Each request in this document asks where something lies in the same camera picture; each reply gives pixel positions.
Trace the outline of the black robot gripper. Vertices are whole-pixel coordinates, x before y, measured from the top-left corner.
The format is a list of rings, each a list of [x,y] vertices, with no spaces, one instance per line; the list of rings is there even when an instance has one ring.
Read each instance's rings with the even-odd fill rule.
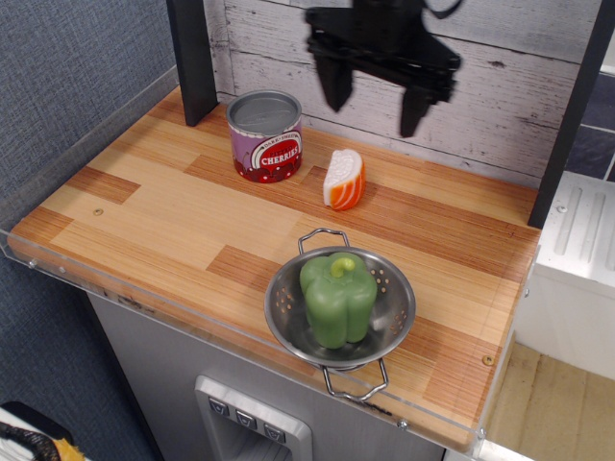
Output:
[[[432,102],[450,100],[461,57],[433,36],[424,15],[445,19],[461,3],[435,10],[427,1],[354,1],[349,7],[311,7],[307,46],[329,107],[339,112],[358,70],[406,88],[400,136],[413,137]]]

